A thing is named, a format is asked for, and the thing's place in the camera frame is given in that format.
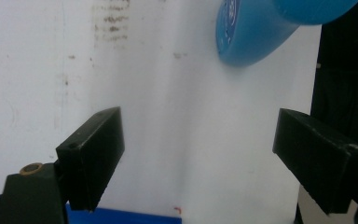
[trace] white surface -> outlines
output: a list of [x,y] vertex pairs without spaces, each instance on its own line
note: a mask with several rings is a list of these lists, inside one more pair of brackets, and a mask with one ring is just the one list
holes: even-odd
[[231,68],[214,45],[220,3],[0,1],[0,192],[120,105],[126,152],[100,206],[179,206],[185,224],[292,223],[298,184],[272,142],[280,107],[310,111],[320,27]]

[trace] brass screw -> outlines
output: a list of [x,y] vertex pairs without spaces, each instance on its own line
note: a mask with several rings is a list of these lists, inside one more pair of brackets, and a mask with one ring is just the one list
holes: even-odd
[[40,162],[32,163],[22,167],[20,175],[32,175],[42,168],[43,164]]

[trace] blue cylinder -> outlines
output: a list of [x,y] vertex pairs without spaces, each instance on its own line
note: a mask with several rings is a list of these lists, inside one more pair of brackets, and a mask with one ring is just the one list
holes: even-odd
[[256,63],[301,24],[322,24],[358,0],[224,0],[216,20],[220,59],[235,66]]

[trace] dirty smudge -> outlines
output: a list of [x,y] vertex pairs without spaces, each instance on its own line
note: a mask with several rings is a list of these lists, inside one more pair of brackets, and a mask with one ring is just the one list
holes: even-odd
[[176,210],[179,215],[182,215],[182,208],[181,207],[174,207],[173,209]]
[[180,53],[174,53],[174,54],[173,54],[173,57],[175,57],[175,59],[180,59],[180,58],[182,58],[182,54],[180,54]]
[[109,28],[109,31],[110,31],[110,32],[119,31],[119,30],[120,30],[120,28],[118,28],[118,27],[116,27],[116,26],[111,26],[111,27]]
[[182,56],[187,57],[187,53],[177,53],[177,52],[174,52],[174,53],[173,53],[173,57],[174,57],[175,59],[181,59]]
[[55,85],[58,87],[55,91],[55,104],[57,110],[54,113],[54,129],[62,131],[62,126],[65,121],[65,111],[68,105],[68,75],[65,73],[59,73],[55,77]]
[[99,0],[92,7],[94,47],[111,43],[114,49],[125,49],[130,20],[130,0]]
[[104,21],[109,21],[109,22],[112,22],[112,23],[116,23],[118,21],[125,21],[128,18],[129,17],[127,17],[127,16],[119,16],[119,17],[108,16],[108,17],[103,18],[103,20]]
[[17,126],[17,121],[19,120],[19,110],[13,106],[13,104],[6,98],[4,98],[5,102],[10,106],[11,110],[11,123],[10,127],[15,128]]

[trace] blue object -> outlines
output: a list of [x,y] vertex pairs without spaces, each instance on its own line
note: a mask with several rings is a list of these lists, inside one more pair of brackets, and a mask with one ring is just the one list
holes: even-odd
[[72,211],[69,205],[66,205],[66,209],[70,224],[182,224],[179,217],[160,217],[104,208],[97,208],[90,214]]
[[302,24],[332,21],[358,0],[224,0],[216,45],[224,63],[246,66],[279,47]]

